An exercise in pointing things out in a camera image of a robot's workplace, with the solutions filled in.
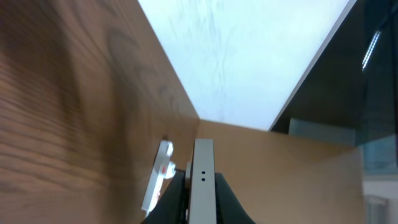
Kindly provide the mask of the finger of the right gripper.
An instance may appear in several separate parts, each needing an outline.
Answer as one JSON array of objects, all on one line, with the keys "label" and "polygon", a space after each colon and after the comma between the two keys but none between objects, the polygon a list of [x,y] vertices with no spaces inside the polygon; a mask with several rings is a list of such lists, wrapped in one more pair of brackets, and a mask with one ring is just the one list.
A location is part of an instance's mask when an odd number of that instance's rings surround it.
[{"label": "finger of the right gripper", "polygon": [[215,189],[217,224],[255,224],[219,172],[215,174]]},{"label": "finger of the right gripper", "polygon": [[185,173],[177,172],[157,205],[141,224],[187,224],[188,189]]}]

